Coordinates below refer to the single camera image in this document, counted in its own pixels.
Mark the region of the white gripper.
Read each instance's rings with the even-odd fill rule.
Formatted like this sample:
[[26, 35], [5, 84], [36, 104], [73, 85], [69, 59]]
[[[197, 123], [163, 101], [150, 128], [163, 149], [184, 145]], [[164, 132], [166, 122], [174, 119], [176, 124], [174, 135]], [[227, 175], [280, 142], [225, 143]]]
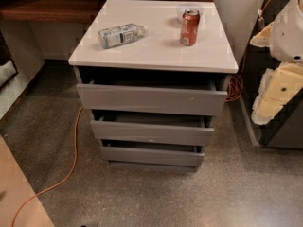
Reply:
[[273, 58], [286, 61], [276, 69], [267, 69], [261, 78], [251, 119], [257, 125], [266, 125], [303, 88], [302, 0], [290, 0], [250, 44], [270, 46]]

